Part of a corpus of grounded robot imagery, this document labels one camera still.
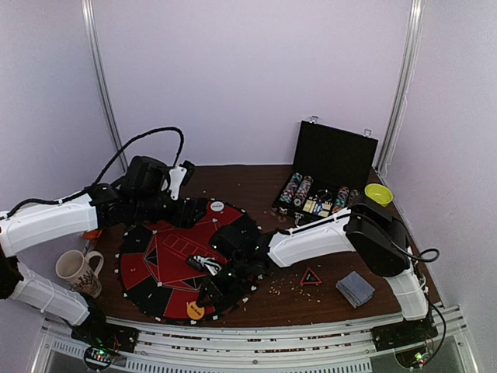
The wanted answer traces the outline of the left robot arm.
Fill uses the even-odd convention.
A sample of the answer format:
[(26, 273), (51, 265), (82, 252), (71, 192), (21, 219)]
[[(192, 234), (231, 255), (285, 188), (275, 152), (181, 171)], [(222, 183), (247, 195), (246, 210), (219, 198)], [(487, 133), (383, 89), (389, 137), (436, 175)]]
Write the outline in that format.
[(105, 166), (82, 190), (56, 200), (30, 198), (1, 213), (1, 298), (30, 305), (65, 320), (95, 345), (111, 339), (106, 317), (88, 295), (69, 291), (32, 272), (17, 256), (25, 249), (76, 233), (165, 221), (192, 228), (207, 213), (206, 198), (181, 197), (195, 166), (171, 166), (148, 156), (132, 158), (127, 171), (104, 183)]

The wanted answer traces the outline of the orange big blind button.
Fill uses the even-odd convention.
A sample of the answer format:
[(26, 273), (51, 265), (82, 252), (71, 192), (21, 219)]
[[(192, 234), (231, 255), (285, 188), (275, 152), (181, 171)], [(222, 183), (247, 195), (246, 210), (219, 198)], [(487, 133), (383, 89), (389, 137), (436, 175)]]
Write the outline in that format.
[(205, 308), (198, 306), (196, 302), (189, 302), (186, 305), (186, 313), (192, 320), (201, 320), (205, 315)]

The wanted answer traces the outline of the clear dealer button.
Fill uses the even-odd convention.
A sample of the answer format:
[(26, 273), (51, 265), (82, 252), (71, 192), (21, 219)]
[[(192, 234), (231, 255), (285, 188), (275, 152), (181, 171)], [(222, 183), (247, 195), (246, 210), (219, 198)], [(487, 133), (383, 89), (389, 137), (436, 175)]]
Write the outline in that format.
[(225, 204), (221, 200), (212, 200), (209, 207), (213, 212), (221, 213), (225, 209)]

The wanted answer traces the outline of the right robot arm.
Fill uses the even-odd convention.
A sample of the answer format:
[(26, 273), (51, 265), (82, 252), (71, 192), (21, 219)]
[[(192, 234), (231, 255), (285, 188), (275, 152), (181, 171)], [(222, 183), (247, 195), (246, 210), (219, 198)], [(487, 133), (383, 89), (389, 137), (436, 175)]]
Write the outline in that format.
[(229, 225), (209, 243), (228, 262), (203, 281), (196, 301), (200, 307), (229, 308), (271, 263), (290, 267), (315, 257), (356, 252), (396, 297), (404, 318), (398, 326), (401, 340), (414, 343), (428, 329), (429, 301), (416, 267), (431, 262), (428, 253), (438, 257), (440, 251), (432, 248), (414, 255), (404, 223), (364, 194), (351, 207), (300, 227), (261, 233)]

